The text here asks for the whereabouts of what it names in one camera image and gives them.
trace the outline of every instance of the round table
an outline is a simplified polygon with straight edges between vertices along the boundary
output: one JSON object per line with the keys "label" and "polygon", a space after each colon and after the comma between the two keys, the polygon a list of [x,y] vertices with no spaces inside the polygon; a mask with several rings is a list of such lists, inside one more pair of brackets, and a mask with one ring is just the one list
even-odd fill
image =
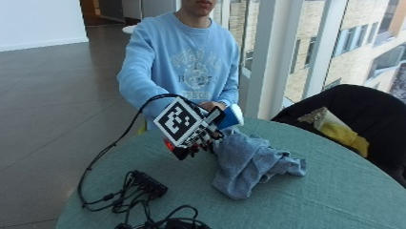
{"label": "round table", "polygon": [[[304,177],[275,176],[259,184],[247,199],[234,200],[214,188],[216,156],[200,151],[180,161],[167,149],[159,131],[130,138],[95,165],[84,182],[84,195],[98,199],[120,190],[128,171],[139,170],[170,188],[150,204],[162,220],[183,204],[195,206],[198,219],[212,228],[406,228],[406,190],[364,158],[335,142],[281,123],[246,118],[240,130],[270,139],[273,147],[305,158]],[[183,210],[179,217],[192,217]],[[78,194],[68,199],[58,228],[115,228],[124,214],[82,209]],[[130,223],[146,221],[132,210]]]}

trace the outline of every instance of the black chair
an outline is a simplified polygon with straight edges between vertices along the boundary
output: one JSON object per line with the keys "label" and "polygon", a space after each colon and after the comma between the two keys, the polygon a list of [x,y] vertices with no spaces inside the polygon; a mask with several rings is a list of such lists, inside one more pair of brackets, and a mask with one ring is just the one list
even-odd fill
{"label": "black chair", "polygon": [[367,159],[406,188],[406,104],[379,90],[343,84],[283,109],[271,120],[329,138],[297,120],[321,107],[368,140]]}

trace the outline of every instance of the robotic hand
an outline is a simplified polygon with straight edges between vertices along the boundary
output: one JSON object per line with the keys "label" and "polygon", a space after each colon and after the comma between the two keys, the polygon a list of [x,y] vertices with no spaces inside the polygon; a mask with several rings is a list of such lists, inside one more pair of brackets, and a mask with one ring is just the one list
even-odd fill
{"label": "robotic hand", "polygon": [[244,125],[240,107],[232,104],[224,111],[215,107],[208,112],[199,106],[194,107],[178,97],[164,112],[154,120],[166,135],[166,145],[180,160],[203,148],[211,150],[212,141],[224,135],[222,130]]}

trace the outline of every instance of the crumpled fabric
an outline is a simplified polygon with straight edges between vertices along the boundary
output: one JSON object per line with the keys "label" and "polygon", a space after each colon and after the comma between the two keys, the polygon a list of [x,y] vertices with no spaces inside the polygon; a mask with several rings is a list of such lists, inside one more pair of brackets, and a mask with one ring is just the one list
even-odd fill
{"label": "crumpled fabric", "polygon": [[226,135],[215,146],[220,170],[212,185],[230,198],[248,198],[259,183],[276,175],[307,174],[307,160],[291,157],[285,150],[273,148],[267,139],[246,135],[240,131]]}

